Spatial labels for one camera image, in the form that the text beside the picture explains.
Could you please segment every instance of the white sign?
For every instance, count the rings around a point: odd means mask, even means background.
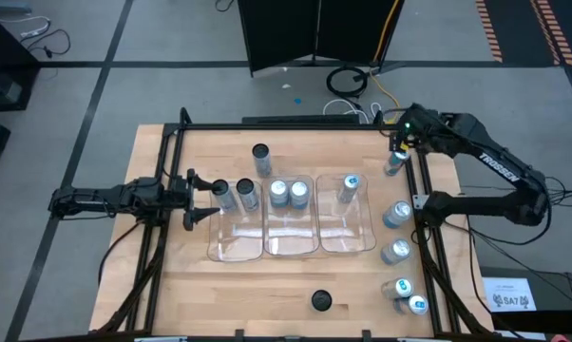
[[[486,300],[494,313],[536,311],[529,282],[525,278],[484,277]]]

